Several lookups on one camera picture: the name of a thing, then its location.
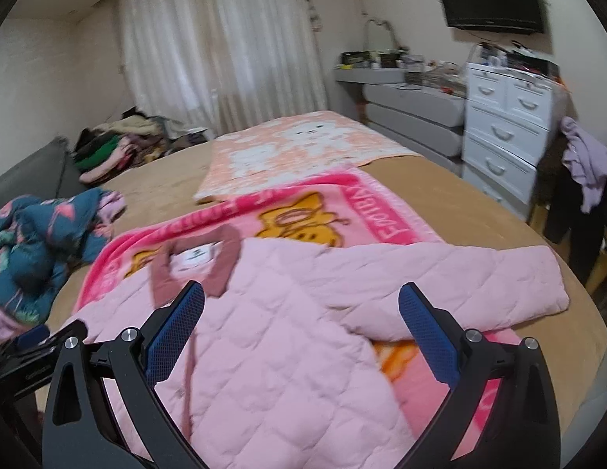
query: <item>blue gripper pad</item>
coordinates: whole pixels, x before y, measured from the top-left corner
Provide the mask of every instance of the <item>blue gripper pad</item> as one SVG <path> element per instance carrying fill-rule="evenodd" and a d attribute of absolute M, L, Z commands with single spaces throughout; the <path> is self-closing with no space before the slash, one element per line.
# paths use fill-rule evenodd
<path fill-rule="evenodd" d="M 182 298 L 178 297 L 173 303 L 173 313 L 147 349 L 145 378 L 151 388 L 169 378 L 203 312 L 206 297 L 201 284 L 192 284 L 182 294 Z"/>
<path fill-rule="evenodd" d="M 37 346 L 48 337 L 49 328 L 45 324 L 39 324 L 30 331 L 17 337 L 17 349 L 19 351 L 26 351 L 27 349 Z"/>
<path fill-rule="evenodd" d="M 453 390 L 460 380 L 458 351 L 411 284 L 399 291 L 399 313 L 436 380 Z"/>

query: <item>jacket sleeve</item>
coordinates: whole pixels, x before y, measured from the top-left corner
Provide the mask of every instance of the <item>jacket sleeve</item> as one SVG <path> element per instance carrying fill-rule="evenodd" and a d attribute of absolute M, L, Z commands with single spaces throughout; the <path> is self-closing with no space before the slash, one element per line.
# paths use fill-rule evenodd
<path fill-rule="evenodd" d="M 561 312 L 569 303 L 558 261 L 546 245 L 504 251 L 444 243 L 283 248 L 282 262 L 301 287 L 346 329 L 371 340 L 412 338 L 398 306 L 399 290 L 408 282 L 464 329 L 508 328 Z"/>

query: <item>blue floral blanket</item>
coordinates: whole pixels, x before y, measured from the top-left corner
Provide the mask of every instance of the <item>blue floral blanket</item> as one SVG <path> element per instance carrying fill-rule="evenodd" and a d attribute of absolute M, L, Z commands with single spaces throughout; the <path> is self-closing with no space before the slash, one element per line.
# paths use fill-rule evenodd
<path fill-rule="evenodd" d="M 24 324 L 42 324 L 69 277 L 70 265 L 92 263 L 110 241 L 99 224 L 105 191 L 70 199 L 17 197 L 0 210 L 0 307 Z"/>

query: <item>cartoon character print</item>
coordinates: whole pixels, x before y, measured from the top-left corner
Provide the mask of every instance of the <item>cartoon character print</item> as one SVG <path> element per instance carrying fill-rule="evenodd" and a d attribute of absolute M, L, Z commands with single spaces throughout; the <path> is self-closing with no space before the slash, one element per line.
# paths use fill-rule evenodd
<path fill-rule="evenodd" d="M 401 377 L 408 364 L 418 354 L 418 346 L 414 341 L 395 343 L 373 342 L 382 372 L 393 382 Z"/>
<path fill-rule="evenodd" d="M 160 249 L 157 248 L 155 250 L 141 250 L 132 256 L 132 265 L 129 271 L 125 274 L 124 278 L 131 277 L 137 271 L 143 269 L 147 266 L 151 261 L 153 261 L 153 257 L 158 253 Z"/>
<path fill-rule="evenodd" d="M 265 211 L 259 219 L 264 229 L 256 234 L 257 238 L 289 238 L 330 247 L 342 247 L 344 241 L 330 224 L 349 224 L 338 214 L 325 211 L 323 195 L 319 192 L 308 194 L 289 206 Z"/>
<path fill-rule="evenodd" d="M 277 155 L 274 144 L 259 144 L 230 154 L 232 177 L 242 178 L 270 169 L 269 160 Z"/>
<path fill-rule="evenodd" d="M 302 147 L 310 157 L 316 158 L 326 154 L 329 149 L 348 151 L 351 145 L 345 140 L 345 135 L 351 131 L 337 128 L 336 122 L 318 121 L 297 125 L 281 132 L 280 135 L 290 142 L 291 146 Z"/>

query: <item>wall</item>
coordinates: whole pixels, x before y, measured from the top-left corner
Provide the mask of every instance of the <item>wall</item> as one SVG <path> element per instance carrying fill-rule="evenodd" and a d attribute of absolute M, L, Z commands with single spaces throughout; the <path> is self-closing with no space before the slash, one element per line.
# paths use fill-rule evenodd
<path fill-rule="evenodd" d="M 346 90 L 334 81 L 334 67 L 340 63 L 340 54 L 362 49 L 364 22 L 359 0 L 312 0 L 323 29 L 315 33 L 323 69 L 323 79 L 329 107 L 357 119 L 356 105 Z"/>
<path fill-rule="evenodd" d="M 77 25 L 7 19 L 0 28 L 0 175 L 48 143 L 121 118 L 134 106 L 118 39 L 116 0 Z"/>
<path fill-rule="evenodd" d="M 607 145 L 607 33 L 586 0 L 546 2 L 548 34 L 476 34 L 503 44 L 520 40 L 552 58 L 571 90 L 571 115 Z M 439 0 L 364 0 L 364 4 L 371 15 L 393 23 L 400 42 L 428 59 L 463 64 L 473 43 L 479 42 L 446 26 Z"/>
<path fill-rule="evenodd" d="M 121 119 L 134 106 L 123 75 L 118 0 L 103 0 L 76 28 L 83 126 Z"/>
<path fill-rule="evenodd" d="M 80 131 L 73 26 L 7 19 L 0 28 L 0 175 L 64 135 Z"/>

